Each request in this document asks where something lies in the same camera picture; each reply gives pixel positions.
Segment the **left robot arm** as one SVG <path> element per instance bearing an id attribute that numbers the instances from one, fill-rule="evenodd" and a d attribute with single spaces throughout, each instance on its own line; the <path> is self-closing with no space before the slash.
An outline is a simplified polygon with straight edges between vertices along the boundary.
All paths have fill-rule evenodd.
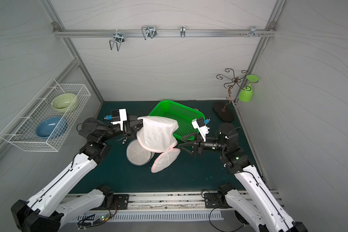
<path id="1" fill-rule="evenodd" d="M 71 163 L 38 193 L 26 201 L 18 200 L 11 207 L 17 228 L 22 232 L 57 232 L 64 224 L 89 210 L 101 207 L 110 211 L 116 207 L 114 192 L 105 185 L 75 200 L 66 203 L 62 200 L 106 158 L 111 149 L 108 140 L 120 135 L 132 139 L 142 126 L 143 121 L 137 116 L 115 116 L 109 123 L 86 119 L 78 133 L 87 139 L 87 143 Z"/>

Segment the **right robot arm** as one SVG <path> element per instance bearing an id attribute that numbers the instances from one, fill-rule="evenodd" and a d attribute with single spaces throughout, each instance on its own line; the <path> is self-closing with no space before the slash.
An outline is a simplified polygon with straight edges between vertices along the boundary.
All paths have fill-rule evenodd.
<path id="1" fill-rule="evenodd" d="M 240 223 L 250 225 L 256 232 L 306 232 L 306 226 L 295 221 L 278 203 L 248 155 L 239 147 L 239 129 L 231 123 L 222 123 L 216 136 L 208 137 L 208 122 L 203 118 L 194 119 L 192 126 L 198 131 L 192 134 L 195 139 L 190 141 L 184 136 L 179 148 L 193 156 L 204 151 L 219 153 L 227 172 L 242 184 L 253 201 L 250 203 L 238 190 L 226 184 L 217 192 L 219 206 L 231 207 Z"/>

